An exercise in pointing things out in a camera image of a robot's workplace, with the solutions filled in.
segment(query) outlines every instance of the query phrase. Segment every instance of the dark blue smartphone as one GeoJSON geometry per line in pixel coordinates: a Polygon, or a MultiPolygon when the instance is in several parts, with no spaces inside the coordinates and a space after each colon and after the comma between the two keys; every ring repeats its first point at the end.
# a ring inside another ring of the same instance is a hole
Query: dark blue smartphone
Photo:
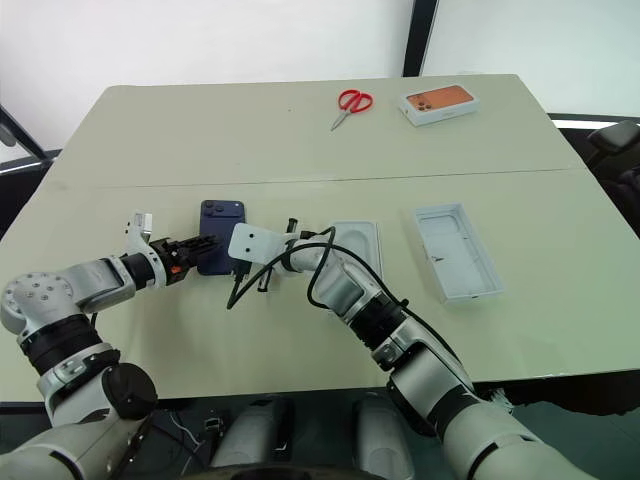
{"type": "Polygon", "coordinates": [[[204,200],[200,204],[200,235],[215,235],[220,246],[198,258],[201,275],[228,275],[233,259],[227,253],[236,223],[245,222],[244,205],[236,200],[204,200]]]}

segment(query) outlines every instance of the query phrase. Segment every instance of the black chair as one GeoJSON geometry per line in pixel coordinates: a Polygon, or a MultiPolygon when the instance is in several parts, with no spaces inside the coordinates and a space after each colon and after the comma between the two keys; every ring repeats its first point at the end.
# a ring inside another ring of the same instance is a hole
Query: black chair
{"type": "Polygon", "coordinates": [[[625,120],[596,130],[589,141],[596,151],[587,167],[640,237],[640,126],[625,120]]]}

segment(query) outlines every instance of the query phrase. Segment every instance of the red scissors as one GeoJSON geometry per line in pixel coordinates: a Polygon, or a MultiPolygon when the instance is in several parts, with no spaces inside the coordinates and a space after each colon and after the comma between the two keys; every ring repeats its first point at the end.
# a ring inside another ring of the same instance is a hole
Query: red scissors
{"type": "Polygon", "coordinates": [[[360,113],[365,110],[369,110],[373,105],[373,97],[368,93],[361,92],[360,90],[345,90],[338,97],[338,107],[342,110],[342,113],[338,115],[338,118],[333,125],[331,125],[331,132],[338,128],[345,118],[352,113],[360,113]]]}

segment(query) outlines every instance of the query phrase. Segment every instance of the black cable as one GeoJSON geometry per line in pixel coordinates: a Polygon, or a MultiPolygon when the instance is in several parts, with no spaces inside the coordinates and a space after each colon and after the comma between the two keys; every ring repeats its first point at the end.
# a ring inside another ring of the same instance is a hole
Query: black cable
{"type": "Polygon", "coordinates": [[[178,437],[176,437],[172,433],[167,432],[164,428],[159,427],[156,424],[151,425],[151,428],[180,445],[184,449],[184,451],[187,452],[191,456],[191,458],[193,458],[198,463],[198,465],[200,465],[200,467],[202,467],[203,470],[207,468],[205,467],[204,463],[202,463],[202,460],[200,460],[200,457],[198,457],[196,452],[187,447],[184,442],[181,442],[180,439],[178,439],[178,437]]]}
{"type": "Polygon", "coordinates": [[[331,226],[326,230],[323,230],[322,232],[320,232],[318,235],[326,235],[327,233],[329,233],[329,240],[327,240],[327,245],[324,247],[324,251],[322,252],[322,258],[320,258],[320,263],[318,263],[318,266],[316,267],[315,272],[313,272],[313,276],[311,277],[311,280],[309,281],[309,286],[307,287],[307,300],[309,301],[309,303],[314,307],[324,308],[325,310],[329,310],[329,307],[327,307],[324,303],[316,302],[313,299],[313,287],[316,285],[316,281],[320,276],[320,272],[322,272],[322,269],[324,268],[324,264],[327,263],[327,258],[329,258],[329,253],[331,253],[331,247],[333,246],[333,239],[336,237],[336,227],[331,226]]]}
{"type": "MultiPolygon", "coordinates": [[[[238,302],[238,300],[240,300],[240,298],[242,298],[242,296],[247,293],[249,291],[249,289],[253,286],[254,283],[256,283],[258,281],[258,279],[267,271],[269,270],[271,267],[273,267],[276,263],[278,263],[279,261],[281,261],[284,257],[291,255],[292,253],[295,253],[297,251],[300,250],[305,250],[307,248],[316,248],[316,247],[326,247],[327,243],[326,242],[313,242],[313,243],[305,243],[304,245],[297,245],[289,250],[287,250],[286,252],[281,253],[280,255],[278,255],[277,257],[275,257],[273,260],[271,260],[269,263],[267,263],[264,267],[262,267],[260,270],[258,270],[258,272],[251,277],[246,285],[244,287],[242,287],[235,296],[230,296],[229,297],[229,301],[227,302],[227,309],[231,310],[233,308],[233,306],[238,302]]],[[[433,335],[441,344],[442,346],[451,354],[453,355],[453,357],[460,361],[460,359],[458,358],[458,356],[455,354],[455,352],[453,351],[453,349],[449,346],[449,344],[445,341],[444,338],[442,338],[442,336],[436,332],[434,330],[434,328],[429,325],[427,322],[425,322],[422,318],[420,318],[418,315],[416,315],[415,313],[413,313],[411,310],[409,310],[407,308],[407,302],[403,301],[400,302],[395,295],[393,295],[393,293],[391,293],[391,291],[389,290],[389,288],[386,286],[386,284],[382,281],[382,279],[380,278],[380,276],[373,270],[373,268],[371,268],[369,266],[369,264],[367,262],[365,262],[362,258],[360,258],[358,255],[356,255],[355,253],[353,253],[351,250],[341,247],[340,245],[331,245],[329,247],[331,250],[337,250],[339,252],[342,253],[346,253],[347,255],[349,255],[351,258],[353,258],[354,260],[356,260],[360,265],[362,265],[362,267],[367,271],[367,273],[369,273],[369,275],[371,275],[373,277],[373,279],[376,281],[376,283],[378,284],[378,286],[380,287],[380,289],[382,290],[382,292],[389,297],[389,299],[395,303],[396,305],[400,305],[402,307],[402,310],[409,316],[413,317],[416,322],[418,322],[420,325],[422,325],[427,331],[429,331],[429,333],[431,333],[431,335],[433,335]]]]}

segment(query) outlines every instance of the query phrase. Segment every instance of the white wall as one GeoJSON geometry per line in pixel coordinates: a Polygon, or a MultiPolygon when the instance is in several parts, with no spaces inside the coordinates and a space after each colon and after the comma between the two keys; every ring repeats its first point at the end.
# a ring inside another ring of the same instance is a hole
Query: white wall
{"type": "Polygon", "coordinates": [[[0,102],[45,149],[109,85],[400,76],[413,4],[0,1],[0,102]]]}
{"type": "Polygon", "coordinates": [[[640,116],[640,0],[440,0],[422,73],[517,73],[548,112],[640,116]]]}

